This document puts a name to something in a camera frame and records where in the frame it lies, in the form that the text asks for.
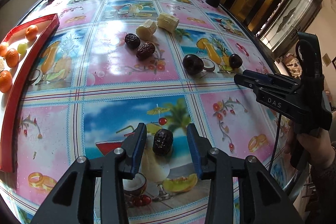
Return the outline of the right hand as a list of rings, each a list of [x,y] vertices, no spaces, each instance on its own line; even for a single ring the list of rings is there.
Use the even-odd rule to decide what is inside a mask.
[[[332,165],[335,159],[335,149],[331,145],[328,131],[320,129],[317,138],[307,134],[298,134],[297,140],[310,153],[310,163],[315,169],[324,170]]]

